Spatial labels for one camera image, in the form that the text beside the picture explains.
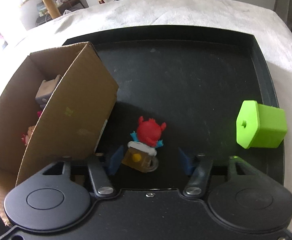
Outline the white fuzzy blanket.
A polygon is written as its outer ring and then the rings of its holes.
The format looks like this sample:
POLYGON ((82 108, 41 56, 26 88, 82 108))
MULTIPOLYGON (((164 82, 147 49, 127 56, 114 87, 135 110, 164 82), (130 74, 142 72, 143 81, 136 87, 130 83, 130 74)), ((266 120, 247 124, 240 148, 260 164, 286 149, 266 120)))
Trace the white fuzzy blanket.
POLYGON ((125 0, 95 5, 27 31, 0 59, 0 95, 32 51, 60 46, 71 37, 140 25, 194 25, 253 34, 266 58, 286 112, 285 186, 292 192, 292 33, 272 10, 232 0, 125 0))

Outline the brown cardboard box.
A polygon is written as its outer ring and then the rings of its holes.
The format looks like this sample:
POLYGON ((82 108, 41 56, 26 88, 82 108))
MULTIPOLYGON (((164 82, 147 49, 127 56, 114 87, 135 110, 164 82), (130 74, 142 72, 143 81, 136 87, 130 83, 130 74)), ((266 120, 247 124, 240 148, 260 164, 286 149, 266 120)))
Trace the brown cardboard box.
POLYGON ((96 150, 117 91, 116 81, 89 42, 26 57, 0 95, 0 218, 5 226, 11 225, 3 208, 9 191, 61 157, 82 160, 96 150), (41 82, 58 74, 62 78, 41 109, 35 101, 41 82), (25 146, 21 136, 35 124, 25 146))

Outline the red figurine with beer mug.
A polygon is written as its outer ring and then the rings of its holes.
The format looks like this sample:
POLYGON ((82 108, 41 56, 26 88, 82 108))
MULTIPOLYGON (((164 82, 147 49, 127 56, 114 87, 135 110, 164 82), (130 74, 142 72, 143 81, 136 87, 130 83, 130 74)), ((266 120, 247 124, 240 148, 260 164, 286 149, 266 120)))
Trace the red figurine with beer mug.
POLYGON ((127 144, 121 163, 142 173, 153 172, 158 168, 157 149, 163 147, 161 139, 166 129, 165 122, 158 124, 154 118, 138 119, 138 127, 130 135, 132 140, 127 144))

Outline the pink cube robot toy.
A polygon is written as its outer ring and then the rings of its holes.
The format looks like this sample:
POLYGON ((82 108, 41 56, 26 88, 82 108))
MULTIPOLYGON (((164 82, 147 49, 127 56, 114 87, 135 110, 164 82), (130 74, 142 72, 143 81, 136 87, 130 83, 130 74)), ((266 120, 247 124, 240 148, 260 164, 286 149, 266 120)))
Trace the pink cube robot toy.
POLYGON ((41 109, 44 109, 52 93, 56 89, 58 83, 60 82, 62 76, 58 74, 55 79, 46 81, 43 80, 41 85, 35 95, 35 101, 39 104, 41 109))

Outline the small pink doll figurine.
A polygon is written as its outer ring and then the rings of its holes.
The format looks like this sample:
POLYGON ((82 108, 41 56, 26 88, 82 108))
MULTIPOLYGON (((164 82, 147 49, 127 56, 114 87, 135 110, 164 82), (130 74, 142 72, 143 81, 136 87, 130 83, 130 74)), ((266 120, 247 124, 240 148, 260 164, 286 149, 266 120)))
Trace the small pink doll figurine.
MULTIPOLYGON (((37 112, 37 117, 38 117, 38 120, 37 120, 37 121, 39 121, 39 118, 41 117, 41 114, 42 114, 42 113, 43 113, 43 110, 40 110, 40 111, 37 112)), ((32 134, 33 134, 33 131, 34 131, 34 129, 35 129, 36 124, 33 125, 33 126, 29 126, 27 132, 24 133, 24 134, 22 134, 22 136, 21 136, 21 140, 22 140, 22 143, 23 143, 25 146, 28 145, 28 143, 29 143, 29 141, 30 141, 30 139, 31 139, 31 137, 32 137, 32 134)))

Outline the black shallow tray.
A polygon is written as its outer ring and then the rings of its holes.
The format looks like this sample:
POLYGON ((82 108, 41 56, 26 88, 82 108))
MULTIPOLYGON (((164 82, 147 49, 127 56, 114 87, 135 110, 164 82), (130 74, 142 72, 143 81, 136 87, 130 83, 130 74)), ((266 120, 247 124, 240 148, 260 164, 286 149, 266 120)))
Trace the black shallow tray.
POLYGON ((216 184, 236 155, 275 181, 284 178, 284 148, 244 149, 235 121, 244 100, 276 107, 267 63, 253 35, 184 25, 120 28, 69 38, 90 42, 117 82, 117 102, 98 145, 112 154, 126 146, 138 119, 166 123, 158 169, 142 173, 121 165, 111 182, 117 189, 182 189, 188 180, 180 151, 215 162, 216 184))

